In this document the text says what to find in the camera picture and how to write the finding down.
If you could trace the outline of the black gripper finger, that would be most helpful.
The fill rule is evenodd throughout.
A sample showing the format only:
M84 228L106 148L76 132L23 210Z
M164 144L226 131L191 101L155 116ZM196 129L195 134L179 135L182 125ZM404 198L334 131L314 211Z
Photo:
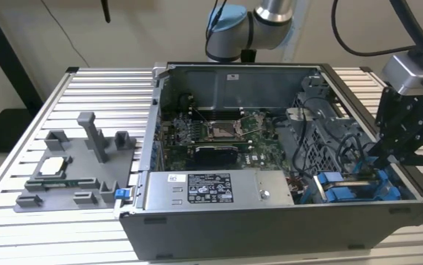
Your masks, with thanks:
M376 126L379 128L379 140L368 151L368 155L383 155L391 150L394 136L398 131L394 119L399 113L400 95L392 87L386 87L382 92L376 113Z
M391 150L383 155L375 155L375 167L384 168L390 163L402 165L415 165L415 161L420 156L415 154L415 150L420 147L420 140L416 139L415 123L416 123L416 99L400 100L399 113L394 119L396 133L394 136L394 145Z

